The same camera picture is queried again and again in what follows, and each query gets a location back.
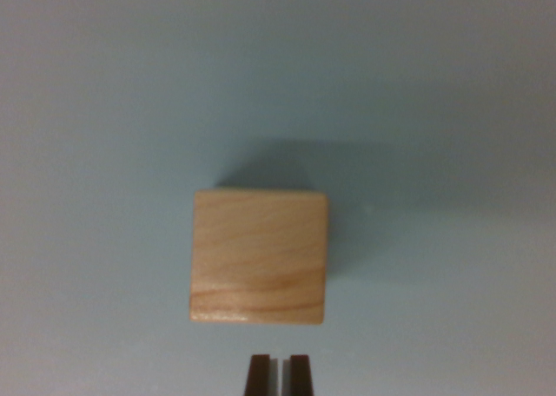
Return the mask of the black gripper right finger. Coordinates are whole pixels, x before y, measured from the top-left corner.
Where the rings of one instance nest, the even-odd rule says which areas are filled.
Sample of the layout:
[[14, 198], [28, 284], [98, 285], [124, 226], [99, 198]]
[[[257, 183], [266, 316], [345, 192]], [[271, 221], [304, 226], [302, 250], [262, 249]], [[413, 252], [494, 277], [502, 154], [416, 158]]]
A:
[[314, 396], [310, 358], [308, 355], [291, 355], [282, 362], [281, 395]]

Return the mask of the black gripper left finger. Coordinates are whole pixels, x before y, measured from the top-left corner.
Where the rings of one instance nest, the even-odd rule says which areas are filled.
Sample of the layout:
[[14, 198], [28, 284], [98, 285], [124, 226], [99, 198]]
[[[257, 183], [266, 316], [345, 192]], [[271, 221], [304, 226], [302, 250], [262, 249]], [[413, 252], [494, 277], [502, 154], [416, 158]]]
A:
[[278, 395], [278, 362], [269, 354], [251, 356], [244, 396]]

